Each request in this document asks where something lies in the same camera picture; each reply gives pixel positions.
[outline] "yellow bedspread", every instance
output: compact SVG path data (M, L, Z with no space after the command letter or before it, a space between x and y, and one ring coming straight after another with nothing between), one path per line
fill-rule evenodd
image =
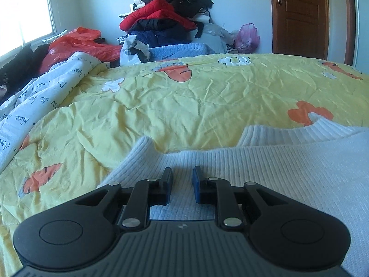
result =
M17 224L95 189L141 136L172 152L234 146L248 125L307 126L308 112L369 126L367 75L317 59L247 56L247 65L222 54L91 71L0 175L0 276L21 267Z

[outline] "wooden trim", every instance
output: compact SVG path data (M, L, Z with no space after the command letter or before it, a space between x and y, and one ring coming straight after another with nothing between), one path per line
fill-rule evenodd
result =
M346 0L347 5L347 40L345 64L354 63L355 40L356 40L356 5L355 0Z
M328 48L329 48L329 28L330 28L330 9L329 0L325 0L325 43L324 43L324 60L328 59Z
M278 44L278 5L277 0L272 0L272 20L273 20L273 47L272 53L277 53L277 44Z

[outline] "red plastic bag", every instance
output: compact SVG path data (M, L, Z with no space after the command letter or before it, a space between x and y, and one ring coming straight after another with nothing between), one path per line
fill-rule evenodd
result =
M44 58L40 74L44 74L58 63L67 60L75 52L85 52L98 58L101 62L112 62L120 58L122 46L98 44L94 42L101 36L99 30L79 27L53 41L49 53Z
M259 44L260 37L258 36L258 29L255 28L253 23L243 25L234 42L235 48L240 54L254 52Z

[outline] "plastic bag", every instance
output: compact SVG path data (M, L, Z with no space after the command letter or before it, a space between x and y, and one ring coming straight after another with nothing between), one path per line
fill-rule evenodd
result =
M220 36L224 39L224 42L228 45L233 45L234 43L234 37L232 37L231 34L228 33L227 30L223 29L222 27L216 25L216 24L204 24L204 30L202 33L211 34L213 36Z
M239 31L236 40L235 48L240 54L254 52L260 44L260 37L258 36L258 29L253 23L243 25Z
M67 60L75 52L85 52L98 58L101 62L112 62L120 58L122 46L95 43L101 36L99 30L79 27L53 41L49 53L42 61L40 74L44 74L56 63Z
M136 35L128 35L125 38L120 51L120 66L132 66L149 61L149 45L140 42L136 37Z

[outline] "window frame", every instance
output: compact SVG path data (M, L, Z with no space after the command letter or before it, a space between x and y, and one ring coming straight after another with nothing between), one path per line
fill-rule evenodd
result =
M55 27L55 21L54 21L54 16L53 16L53 13L52 13L52 8L51 8L51 0L47 0L48 1L48 9L49 9L49 15L50 15L50 21L51 21L51 28L52 28L52 32L47 34L47 35L44 35L44 36L41 36L39 38L36 38L28 43L26 43L24 41L24 38L23 38L23 35L22 35L22 41L23 41L23 44L22 46L19 46L17 48L15 48L14 50L12 51L9 51L8 53L0 56L0 68L2 67L2 65L4 64L3 62L6 62L6 61L10 61L16 54L18 54L26 45L29 45L31 44L31 48L36 48L37 46L39 46L39 44L43 41L43 40L46 40L46 39L49 39L49 38L52 38L53 36L55 36L57 33L56 33L56 27Z

